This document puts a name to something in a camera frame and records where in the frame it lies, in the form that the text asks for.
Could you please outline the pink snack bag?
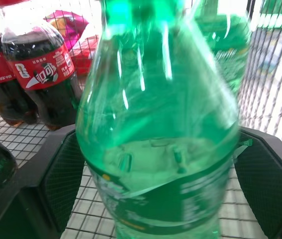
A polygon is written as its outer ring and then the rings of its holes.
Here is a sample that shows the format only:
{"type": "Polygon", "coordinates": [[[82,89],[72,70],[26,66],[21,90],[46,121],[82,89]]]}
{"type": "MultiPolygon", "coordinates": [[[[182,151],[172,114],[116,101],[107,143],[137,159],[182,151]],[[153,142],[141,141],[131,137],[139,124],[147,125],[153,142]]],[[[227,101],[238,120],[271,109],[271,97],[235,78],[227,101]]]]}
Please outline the pink snack bag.
{"type": "Polygon", "coordinates": [[[83,16],[65,10],[56,10],[44,19],[60,32],[69,51],[79,41],[89,23],[83,16]]]}

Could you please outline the red snack bag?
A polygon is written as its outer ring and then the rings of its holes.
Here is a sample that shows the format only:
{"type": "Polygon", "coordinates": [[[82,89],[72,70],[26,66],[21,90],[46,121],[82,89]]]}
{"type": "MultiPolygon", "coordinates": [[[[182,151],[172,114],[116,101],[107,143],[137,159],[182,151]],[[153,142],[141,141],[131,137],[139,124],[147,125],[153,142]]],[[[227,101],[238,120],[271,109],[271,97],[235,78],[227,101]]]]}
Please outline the red snack bag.
{"type": "Polygon", "coordinates": [[[87,38],[81,37],[69,51],[78,76],[84,76],[89,73],[98,39],[97,35],[87,38]]]}

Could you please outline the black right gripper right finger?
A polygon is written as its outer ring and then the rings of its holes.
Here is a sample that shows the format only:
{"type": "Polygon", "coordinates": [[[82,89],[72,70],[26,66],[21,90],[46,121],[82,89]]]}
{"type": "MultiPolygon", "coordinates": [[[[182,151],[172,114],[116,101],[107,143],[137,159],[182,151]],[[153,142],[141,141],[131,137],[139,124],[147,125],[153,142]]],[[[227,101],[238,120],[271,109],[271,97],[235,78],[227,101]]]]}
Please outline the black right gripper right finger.
{"type": "Polygon", "coordinates": [[[234,166],[244,196],[268,239],[282,239],[282,141],[240,128],[234,166]]]}

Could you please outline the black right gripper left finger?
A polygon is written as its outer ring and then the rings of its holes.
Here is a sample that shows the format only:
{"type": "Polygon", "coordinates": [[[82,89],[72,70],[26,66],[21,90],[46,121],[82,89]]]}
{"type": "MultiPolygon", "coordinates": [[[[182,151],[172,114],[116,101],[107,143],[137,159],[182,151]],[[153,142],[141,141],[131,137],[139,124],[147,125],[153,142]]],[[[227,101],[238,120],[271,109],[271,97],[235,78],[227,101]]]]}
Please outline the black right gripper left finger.
{"type": "Polygon", "coordinates": [[[50,133],[0,193],[0,239],[60,239],[84,161],[75,125],[50,133]]]}

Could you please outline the green plastic soda bottle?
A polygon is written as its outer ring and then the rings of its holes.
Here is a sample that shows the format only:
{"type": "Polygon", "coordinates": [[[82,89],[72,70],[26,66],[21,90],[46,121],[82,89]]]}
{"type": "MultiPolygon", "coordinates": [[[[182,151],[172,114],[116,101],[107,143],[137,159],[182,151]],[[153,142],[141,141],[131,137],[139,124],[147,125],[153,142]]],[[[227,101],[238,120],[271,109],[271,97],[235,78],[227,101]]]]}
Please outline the green plastic soda bottle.
{"type": "Polygon", "coordinates": [[[236,98],[184,0],[100,0],[76,136],[117,239],[221,239],[236,98]]]}
{"type": "Polygon", "coordinates": [[[251,42],[250,21],[241,0],[198,0],[194,13],[220,72],[237,95],[244,78],[251,42]]]}
{"type": "Polygon", "coordinates": [[[260,10],[262,28],[282,29],[282,0],[264,0],[260,10]]]}

